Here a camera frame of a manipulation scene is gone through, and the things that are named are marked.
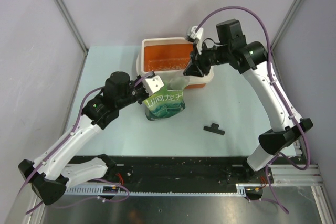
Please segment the clear plastic scoop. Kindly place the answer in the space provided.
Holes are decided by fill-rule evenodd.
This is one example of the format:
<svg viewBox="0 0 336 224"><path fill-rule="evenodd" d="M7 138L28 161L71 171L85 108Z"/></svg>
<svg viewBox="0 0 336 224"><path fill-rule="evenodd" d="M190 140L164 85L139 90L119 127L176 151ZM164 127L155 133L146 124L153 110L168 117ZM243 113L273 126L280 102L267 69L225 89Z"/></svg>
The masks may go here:
<svg viewBox="0 0 336 224"><path fill-rule="evenodd" d="M167 89L173 91L184 90L188 86L189 82L189 76L175 76L168 82Z"/></svg>

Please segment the green litter bag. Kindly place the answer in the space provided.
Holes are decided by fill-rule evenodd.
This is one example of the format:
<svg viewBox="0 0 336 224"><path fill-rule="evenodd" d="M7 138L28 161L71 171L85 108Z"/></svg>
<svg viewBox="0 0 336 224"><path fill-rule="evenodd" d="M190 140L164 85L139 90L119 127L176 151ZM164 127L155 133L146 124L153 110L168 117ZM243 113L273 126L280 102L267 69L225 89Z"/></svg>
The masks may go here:
<svg viewBox="0 0 336 224"><path fill-rule="evenodd" d="M184 90L168 90L169 81L163 82L164 87L143 101L146 106L145 115L149 121L171 118L186 108Z"/></svg>

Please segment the orange and cream litter box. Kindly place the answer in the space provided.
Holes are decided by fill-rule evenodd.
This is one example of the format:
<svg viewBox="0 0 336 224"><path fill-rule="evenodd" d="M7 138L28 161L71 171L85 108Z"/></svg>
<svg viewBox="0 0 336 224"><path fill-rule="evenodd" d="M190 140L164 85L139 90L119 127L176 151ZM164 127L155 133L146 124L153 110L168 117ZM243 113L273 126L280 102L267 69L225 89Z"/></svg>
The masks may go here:
<svg viewBox="0 0 336 224"><path fill-rule="evenodd" d="M153 71L162 80L169 81L183 72L192 50L193 44L183 37L145 39L137 57L136 72L143 76Z"/></svg>

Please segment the black bag clip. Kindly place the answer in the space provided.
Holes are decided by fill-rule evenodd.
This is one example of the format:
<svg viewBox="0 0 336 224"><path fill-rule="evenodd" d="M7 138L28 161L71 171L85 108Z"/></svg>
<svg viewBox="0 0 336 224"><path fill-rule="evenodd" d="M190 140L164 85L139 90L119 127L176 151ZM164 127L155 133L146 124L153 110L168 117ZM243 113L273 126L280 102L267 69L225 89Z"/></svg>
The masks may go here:
<svg viewBox="0 0 336 224"><path fill-rule="evenodd" d="M203 130L207 132L215 133L218 135L225 135L225 131L219 129L219 125L216 123L212 123L211 126L204 126Z"/></svg>

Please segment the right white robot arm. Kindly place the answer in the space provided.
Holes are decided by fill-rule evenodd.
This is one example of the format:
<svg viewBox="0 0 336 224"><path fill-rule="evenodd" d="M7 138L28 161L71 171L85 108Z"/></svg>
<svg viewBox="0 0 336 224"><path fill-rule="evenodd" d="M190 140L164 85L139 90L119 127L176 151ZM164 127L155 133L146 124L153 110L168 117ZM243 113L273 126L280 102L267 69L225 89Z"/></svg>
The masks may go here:
<svg viewBox="0 0 336 224"><path fill-rule="evenodd" d="M193 43L190 61L184 69L185 76L204 77L212 66L229 64L251 85L262 103L270 130L259 136L259 145L247 158L242 169L243 179L254 183L261 177L261 169L284 148L302 137L313 126L310 118L303 118L284 94L282 86L276 85L272 64L262 43L247 43L241 24L236 19L216 26L219 44L208 48L204 43L204 30L191 27L186 40Z"/></svg>

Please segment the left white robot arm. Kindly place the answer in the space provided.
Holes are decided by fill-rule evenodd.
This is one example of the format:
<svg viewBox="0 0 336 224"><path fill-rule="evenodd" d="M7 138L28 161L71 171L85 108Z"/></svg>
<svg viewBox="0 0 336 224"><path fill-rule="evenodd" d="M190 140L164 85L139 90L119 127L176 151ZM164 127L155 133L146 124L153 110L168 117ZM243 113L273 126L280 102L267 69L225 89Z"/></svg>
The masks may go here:
<svg viewBox="0 0 336 224"><path fill-rule="evenodd" d="M18 169L46 206L57 202L67 189L89 180L110 182L115 178L115 163L101 154L90 161L68 167L70 160L92 138L119 117L120 110L157 93L164 83L154 72L131 80L126 72L110 75L104 86L88 92L80 105L75 123L48 150L34 160L24 159Z"/></svg>

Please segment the beige cat litter granules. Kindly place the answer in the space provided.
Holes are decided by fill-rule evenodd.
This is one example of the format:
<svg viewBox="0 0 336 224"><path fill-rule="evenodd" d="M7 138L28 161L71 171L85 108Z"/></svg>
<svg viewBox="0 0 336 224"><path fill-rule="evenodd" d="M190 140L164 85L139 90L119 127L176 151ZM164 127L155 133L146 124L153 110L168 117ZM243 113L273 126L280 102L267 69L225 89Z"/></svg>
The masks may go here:
<svg viewBox="0 0 336 224"><path fill-rule="evenodd" d="M189 63L188 58L156 59L144 63L145 71L182 70Z"/></svg>

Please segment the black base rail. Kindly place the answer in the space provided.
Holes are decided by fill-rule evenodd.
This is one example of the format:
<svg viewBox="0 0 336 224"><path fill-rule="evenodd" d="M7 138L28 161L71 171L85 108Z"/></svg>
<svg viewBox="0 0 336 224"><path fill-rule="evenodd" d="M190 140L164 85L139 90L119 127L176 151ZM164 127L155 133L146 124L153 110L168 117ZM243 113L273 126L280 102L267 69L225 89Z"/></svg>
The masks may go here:
<svg viewBox="0 0 336 224"><path fill-rule="evenodd" d="M102 178L122 182L129 191L183 193L231 191L234 184L259 184L264 169L248 168L244 157L126 157L109 156Z"/></svg>

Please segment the left aluminium frame post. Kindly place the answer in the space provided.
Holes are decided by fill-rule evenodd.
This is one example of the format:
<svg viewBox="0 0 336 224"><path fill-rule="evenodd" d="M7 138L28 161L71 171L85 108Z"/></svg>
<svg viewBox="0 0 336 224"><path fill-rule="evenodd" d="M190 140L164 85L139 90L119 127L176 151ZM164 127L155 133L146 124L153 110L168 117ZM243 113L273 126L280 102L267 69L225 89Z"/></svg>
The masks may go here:
<svg viewBox="0 0 336 224"><path fill-rule="evenodd" d="M77 25L75 24L75 21L72 18L72 15L69 11L69 9L66 6L66 3L64 0L53 0L61 13L66 25L68 26L71 34L73 35L76 43L80 47L81 51L86 54L88 52L88 47L86 46L86 43L84 42L84 39L82 38L79 29Z"/></svg>

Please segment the aluminium frame post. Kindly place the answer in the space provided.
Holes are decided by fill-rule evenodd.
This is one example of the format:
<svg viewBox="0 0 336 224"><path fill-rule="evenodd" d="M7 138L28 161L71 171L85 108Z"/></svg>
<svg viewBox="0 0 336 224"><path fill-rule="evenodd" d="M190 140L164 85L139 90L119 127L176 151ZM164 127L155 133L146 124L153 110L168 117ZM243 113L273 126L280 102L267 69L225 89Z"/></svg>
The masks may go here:
<svg viewBox="0 0 336 224"><path fill-rule="evenodd" d="M277 45L280 43L281 39L285 35L286 31L288 30L291 22L295 18L299 8L303 4L304 0L293 0L289 10L287 11L285 18L283 19L274 39L271 42L271 49L274 50Z"/></svg>
<svg viewBox="0 0 336 224"><path fill-rule="evenodd" d="M71 34L73 35L76 43L80 47L81 51L86 54L88 52L88 47L86 46L86 43L84 42L84 39L82 38L79 29L77 25L75 24L75 21L72 18L72 15L69 11L69 9L66 6L66 3L64 0L53 0L61 13L66 25L68 26Z"/></svg>

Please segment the aluminium side rail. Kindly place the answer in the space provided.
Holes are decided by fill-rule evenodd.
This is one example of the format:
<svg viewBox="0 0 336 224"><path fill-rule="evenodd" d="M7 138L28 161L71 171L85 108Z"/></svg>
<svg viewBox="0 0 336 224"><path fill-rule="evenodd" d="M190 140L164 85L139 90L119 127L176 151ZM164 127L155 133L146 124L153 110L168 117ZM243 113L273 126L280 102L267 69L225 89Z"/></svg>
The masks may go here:
<svg viewBox="0 0 336 224"><path fill-rule="evenodd" d="M277 195L274 192L274 186L310 186L313 196L314 204L317 206L320 219L322 223L335 223L335 213L329 199L322 175L318 165L310 164L311 156L310 149L307 141L306 134L303 132L302 127L298 127L300 133L299 137L302 153L306 158L306 164L298 165L289 157L280 153L281 159L287 161L289 164L276 164L275 161L278 156L266 165L266 172L269 169L273 172L274 182L268 183L268 186L274 196L273 202L276 203L285 213L288 213L287 209L280 202Z"/></svg>

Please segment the right aluminium frame post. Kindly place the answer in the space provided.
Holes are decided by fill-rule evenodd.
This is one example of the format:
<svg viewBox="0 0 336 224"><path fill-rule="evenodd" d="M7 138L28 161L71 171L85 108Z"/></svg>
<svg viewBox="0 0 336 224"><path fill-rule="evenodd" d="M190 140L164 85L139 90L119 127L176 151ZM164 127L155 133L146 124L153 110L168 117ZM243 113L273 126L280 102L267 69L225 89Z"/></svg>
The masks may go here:
<svg viewBox="0 0 336 224"><path fill-rule="evenodd" d="M277 45L280 43L281 39L285 35L286 31L288 30L291 22L295 18L299 8L303 4L304 0L293 0L289 10L287 11L285 18L283 19L274 39L271 42L271 49L274 50Z"/></svg>

